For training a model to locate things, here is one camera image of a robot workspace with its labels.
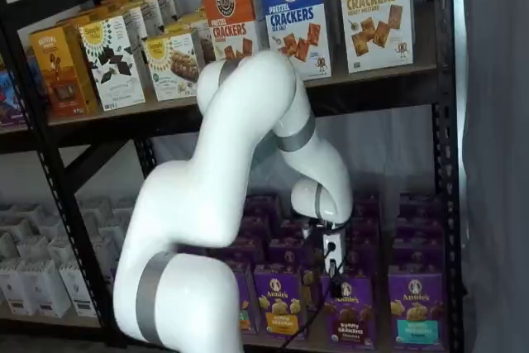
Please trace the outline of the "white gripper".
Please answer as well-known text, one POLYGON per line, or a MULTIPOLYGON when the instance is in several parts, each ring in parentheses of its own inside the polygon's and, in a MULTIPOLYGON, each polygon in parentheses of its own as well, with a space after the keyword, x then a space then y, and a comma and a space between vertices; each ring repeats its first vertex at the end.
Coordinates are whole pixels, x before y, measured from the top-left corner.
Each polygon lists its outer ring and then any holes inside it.
POLYGON ((330 276, 328 292, 346 293, 346 281, 338 277, 344 260, 344 234, 339 232, 325 233, 322 237, 325 271, 330 276))

